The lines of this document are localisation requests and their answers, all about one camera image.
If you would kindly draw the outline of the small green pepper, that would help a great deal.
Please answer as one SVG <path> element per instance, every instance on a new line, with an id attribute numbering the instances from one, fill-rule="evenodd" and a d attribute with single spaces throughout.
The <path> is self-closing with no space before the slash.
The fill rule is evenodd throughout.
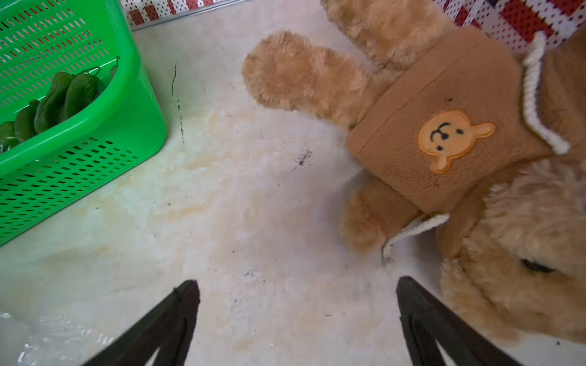
<path id="1" fill-rule="evenodd" d="M 6 153 L 20 144 L 16 137 L 15 122 L 6 121 L 0 126 L 0 153 Z"/>
<path id="2" fill-rule="evenodd" d="M 64 72 L 59 72 L 53 77 L 49 92 L 39 103 L 34 117 L 34 128 L 37 134 L 58 124 L 59 111 L 64 105 L 67 90 L 73 78 L 73 74 Z"/>
<path id="3" fill-rule="evenodd" d="M 39 103 L 38 100 L 30 101 L 28 106 L 23 108 L 15 119 L 15 135 L 20 143 L 24 143 L 37 135 L 34 119 Z"/>
<path id="4" fill-rule="evenodd" d="M 89 106 L 105 90 L 105 84 L 96 75 L 79 73 L 67 89 L 61 117 L 67 120 Z"/>

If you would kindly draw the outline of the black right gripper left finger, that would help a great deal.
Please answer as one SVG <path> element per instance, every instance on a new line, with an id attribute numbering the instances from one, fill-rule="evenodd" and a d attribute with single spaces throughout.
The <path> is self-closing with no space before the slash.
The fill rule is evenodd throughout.
<path id="1" fill-rule="evenodd" d="M 174 288 L 148 314 L 87 365 L 184 365 L 195 332 L 200 290 L 196 280 Z"/>

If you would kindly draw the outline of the green plastic basket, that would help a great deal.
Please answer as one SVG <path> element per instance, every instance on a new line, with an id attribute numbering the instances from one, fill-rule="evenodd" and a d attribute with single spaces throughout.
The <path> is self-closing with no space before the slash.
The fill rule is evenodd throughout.
<path id="1" fill-rule="evenodd" d="M 1 154 L 1 241 L 7 243 L 151 158 L 167 127 L 118 1 L 1 4 L 1 124 L 41 102 L 59 73 L 91 73 L 89 106 Z"/>

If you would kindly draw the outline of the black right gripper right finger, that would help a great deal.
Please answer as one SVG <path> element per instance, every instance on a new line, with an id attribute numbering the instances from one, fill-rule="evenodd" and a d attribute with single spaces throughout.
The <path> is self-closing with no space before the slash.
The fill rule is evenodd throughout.
<path id="1" fill-rule="evenodd" d="M 401 277 L 396 294 L 412 364 L 445 365 L 444 349 L 456 365 L 520 365 L 413 278 Z"/>

